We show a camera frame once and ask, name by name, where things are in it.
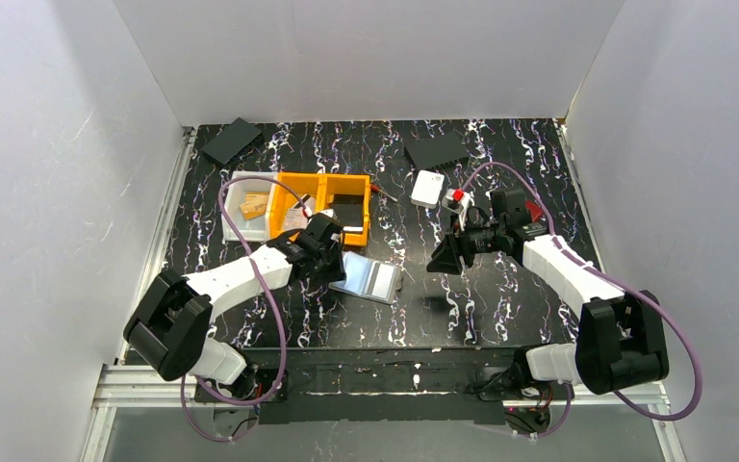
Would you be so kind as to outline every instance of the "wooden block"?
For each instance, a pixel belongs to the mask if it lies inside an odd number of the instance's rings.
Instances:
[[[246,192],[240,210],[244,219],[261,217],[268,211],[268,193]]]

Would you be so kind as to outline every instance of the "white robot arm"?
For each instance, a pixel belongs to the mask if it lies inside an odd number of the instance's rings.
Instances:
[[[446,193],[443,205],[453,215],[426,269],[460,274],[464,264],[471,267],[476,254],[503,251],[540,276],[579,318],[575,344],[519,348],[506,377],[510,386],[584,383],[591,392],[603,394],[667,376],[670,366],[661,318],[587,271],[591,262],[531,219],[522,190],[491,192],[491,218],[468,196],[456,190]]]
[[[192,373],[230,385],[247,362],[207,332],[212,320],[262,292],[250,260],[272,290],[304,277],[343,280],[342,231],[331,217],[316,214],[304,230],[284,233],[249,257],[186,276],[167,269],[149,286],[123,337],[165,380]]]

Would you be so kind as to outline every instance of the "white wall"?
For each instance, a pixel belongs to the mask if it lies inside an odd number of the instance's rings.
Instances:
[[[739,460],[739,2],[628,0],[569,134],[607,269],[659,295],[701,355],[687,456]],[[680,408],[693,381],[670,340]]]
[[[564,116],[624,0],[115,0],[183,125]]]
[[[180,142],[110,0],[0,0],[0,461],[79,457]]]

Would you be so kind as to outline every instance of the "orange compartment tray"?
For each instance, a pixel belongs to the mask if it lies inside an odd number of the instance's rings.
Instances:
[[[366,246],[370,236],[370,177],[368,175],[341,175],[337,173],[292,173],[280,171],[277,180],[281,181],[299,195],[309,194],[316,198],[314,212],[329,208],[336,194],[359,195],[363,197],[364,220],[362,232],[345,233],[347,245]],[[268,222],[270,238],[282,232],[285,214],[296,204],[292,194],[280,186],[273,187],[273,200],[270,202]]]

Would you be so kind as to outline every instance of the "black surface with white streaks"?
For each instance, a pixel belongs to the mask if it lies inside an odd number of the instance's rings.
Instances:
[[[565,342],[575,321],[567,306],[537,276],[498,254],[477,257],[463,276],[427,273],[426,262],[448,221],[409,200],[415,172],[403,153],[408,141],[456,132],[468,148],[467,164],[447,168],[457,187],[481,163],[497,160],[523,172],[554,215],[558,232],[583,257],[595,251],[549,119],[416,120],[258,124],[266,143],[228,168],[198,154],[222,126],[198,130],[166,266],[184,273],[215,268],[244,255],[222,241],[217,192],[232,170],[368,174],[397,197],[374,194],[369,245],[360,253],[403,267],[403,288],[392,306],[297,283],[275,291],[290,347],[442,347],[530,345]],[[476,204],[488,210],[484,192],[519,182],[496,168],[474,182]],[[278,334],[259,296],[229,310],[217,322],[217,338],[236,346],[276,347]]]

